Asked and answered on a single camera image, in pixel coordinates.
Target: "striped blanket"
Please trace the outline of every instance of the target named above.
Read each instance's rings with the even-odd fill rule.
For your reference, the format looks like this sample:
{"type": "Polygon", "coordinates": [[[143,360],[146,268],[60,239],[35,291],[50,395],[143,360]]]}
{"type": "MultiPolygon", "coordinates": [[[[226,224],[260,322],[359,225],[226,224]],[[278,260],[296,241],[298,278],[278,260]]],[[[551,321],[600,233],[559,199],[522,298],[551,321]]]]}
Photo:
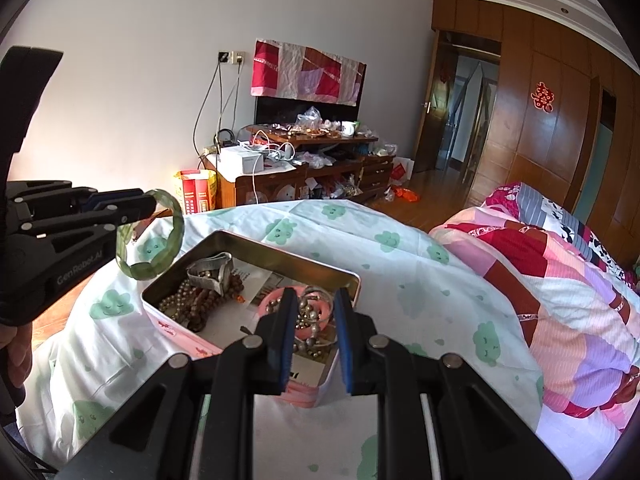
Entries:
{"type": "Polygon", "coordinates": [[[503,293],[544,374],[543,402],[623,430],[640,381],[640,298],[561,236],[494,208],[469,208],[430,233],[503,293]]]}

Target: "orange plastic bag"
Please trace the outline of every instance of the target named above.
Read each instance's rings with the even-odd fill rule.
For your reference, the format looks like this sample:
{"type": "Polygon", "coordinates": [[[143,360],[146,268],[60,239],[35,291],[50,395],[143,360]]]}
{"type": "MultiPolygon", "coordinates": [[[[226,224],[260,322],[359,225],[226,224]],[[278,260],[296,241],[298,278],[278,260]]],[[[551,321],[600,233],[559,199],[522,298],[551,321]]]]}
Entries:
{"type": "Polygon", "coordinates": [[[411,191],[410,189],[407,189],[405,187],[391,186],[391,189],[394,190],[396,196],[404,198],[409,202],[418,202],[418,200],[420,200],[420,195],[418,195],[415,191],[411,191]]]}

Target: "red paper decoration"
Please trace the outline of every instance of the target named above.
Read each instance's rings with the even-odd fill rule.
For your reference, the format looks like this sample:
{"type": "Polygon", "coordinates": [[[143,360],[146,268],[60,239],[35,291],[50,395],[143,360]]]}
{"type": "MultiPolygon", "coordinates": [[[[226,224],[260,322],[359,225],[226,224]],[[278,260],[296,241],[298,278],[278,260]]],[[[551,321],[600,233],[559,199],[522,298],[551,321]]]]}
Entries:
{"type": "Polygon", "coordinates": [[[539,110],[544,110],[548,114],[554,111],[551,105],[554,101],[554,93],[542,81],[536,86],[536,91],[531,94],[531,98],[533,99],[533,104],[539,110]]]}

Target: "doorway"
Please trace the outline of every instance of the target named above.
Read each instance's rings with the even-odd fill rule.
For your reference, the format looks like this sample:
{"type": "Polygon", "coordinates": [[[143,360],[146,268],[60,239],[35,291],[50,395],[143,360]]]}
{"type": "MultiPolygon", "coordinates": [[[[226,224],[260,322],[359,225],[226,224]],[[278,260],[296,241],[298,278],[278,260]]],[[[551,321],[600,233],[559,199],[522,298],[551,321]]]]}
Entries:
{"type": "Polygon", "coordinates": [[[414,152],[414,173],[460,173],[469,186],[494,108],[500,43],[436,31],[427,98],[414,152]]]}

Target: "human hand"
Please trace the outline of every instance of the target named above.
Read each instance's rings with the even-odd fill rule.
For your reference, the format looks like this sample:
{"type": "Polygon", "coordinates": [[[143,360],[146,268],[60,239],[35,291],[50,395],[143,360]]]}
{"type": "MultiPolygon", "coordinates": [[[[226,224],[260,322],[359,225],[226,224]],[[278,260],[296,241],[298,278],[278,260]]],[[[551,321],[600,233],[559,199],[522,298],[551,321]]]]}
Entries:
{"type": "Polygon", "coordinates": [[[6,347],[9,380],[16,388],[22,386],[31,373],[32,328],[31,323],[18,328],[0,325],[0,349],[6,347]]]}

